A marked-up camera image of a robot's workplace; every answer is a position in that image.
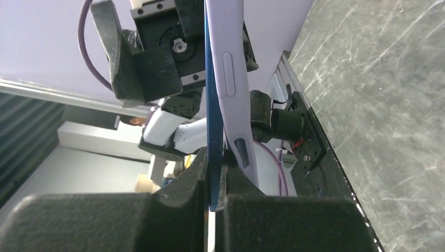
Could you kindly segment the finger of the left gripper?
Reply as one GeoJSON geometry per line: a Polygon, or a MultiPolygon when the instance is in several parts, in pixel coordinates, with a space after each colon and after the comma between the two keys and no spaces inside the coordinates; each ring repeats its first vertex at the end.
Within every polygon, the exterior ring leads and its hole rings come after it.
{"type": "Polygon", "coordinates": [[[143,105],[145,98],[133,54],[124,38],[113,1],[95,2],[90,11],[108,59],[110,84],[115,97],[123,102],[124,108],[143,105]]]}

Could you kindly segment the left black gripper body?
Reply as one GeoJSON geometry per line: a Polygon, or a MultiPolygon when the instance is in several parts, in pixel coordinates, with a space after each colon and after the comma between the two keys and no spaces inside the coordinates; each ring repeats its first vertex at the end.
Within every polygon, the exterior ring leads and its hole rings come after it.
{"type": "MultiPolygon", "coordinates": [[[[201,95],[206,85],[204,8],[207,1],[144,1],[132,11],[141,44],[133,52],[145,103],[201,95]]],[[[257,70],[243,14],[247,73],[257,70]]]]}

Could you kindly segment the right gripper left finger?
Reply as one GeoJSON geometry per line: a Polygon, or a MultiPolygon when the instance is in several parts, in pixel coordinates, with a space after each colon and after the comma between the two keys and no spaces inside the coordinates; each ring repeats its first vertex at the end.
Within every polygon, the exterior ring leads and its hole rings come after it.
{"type": "Polygon", "coordinates": [[[1,251],[205,251],[207,150],[155,193],[24,198],[1,228],[1,251]]]}

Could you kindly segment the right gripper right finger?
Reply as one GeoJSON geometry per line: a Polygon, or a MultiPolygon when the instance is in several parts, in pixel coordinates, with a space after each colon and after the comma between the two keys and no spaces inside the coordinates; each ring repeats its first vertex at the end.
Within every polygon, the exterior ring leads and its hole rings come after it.
{"type": "Polygon", "coordinates": [[[230,150],[222,157],[221,188],[216,251],[380,251],[352,202],[267,196],[242,173],[230,150]]]}

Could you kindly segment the lilac phone case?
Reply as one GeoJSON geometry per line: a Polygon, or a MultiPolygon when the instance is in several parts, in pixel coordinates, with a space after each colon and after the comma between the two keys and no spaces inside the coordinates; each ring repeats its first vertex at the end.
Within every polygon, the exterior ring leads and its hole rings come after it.
{"type": "Polygon", "coordinates": [[[250,93],[243,53],[244,2],[206,2],[211,53],[225,134],[238,166],[258,186],[255,144],[250,123],[250,93]]]}

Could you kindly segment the blue smartphone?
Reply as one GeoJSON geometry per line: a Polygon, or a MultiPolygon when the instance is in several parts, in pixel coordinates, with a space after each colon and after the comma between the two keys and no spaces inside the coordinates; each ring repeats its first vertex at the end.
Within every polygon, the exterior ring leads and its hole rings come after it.
{"type": "Polygon", "coordinates": [[[206,67],[206,120],[207,156],[209,178],[209,209],[215,212],[218,207],[220,174],[223,156],[223,119],[216,89],[215,71],[211,53],[207,8],[204,8],[205,67],[206,67]]]}

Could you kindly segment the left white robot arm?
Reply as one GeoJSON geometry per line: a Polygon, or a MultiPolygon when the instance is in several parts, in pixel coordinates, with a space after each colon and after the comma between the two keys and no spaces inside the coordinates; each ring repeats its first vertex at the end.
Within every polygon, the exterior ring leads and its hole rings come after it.
{"type": "Polygon", "coordinates": [[[152,106],[139,147],[169,161],[224,145],[242,168],[256,166],[255,143],[299,142],[304,116],[293,111],[291,85],[274,99],[277,77],[311,1],[132,1],[135,30],[121,27],[113,1],[86,1],[109,64],[93,74],[125,107],[152,106]]]}

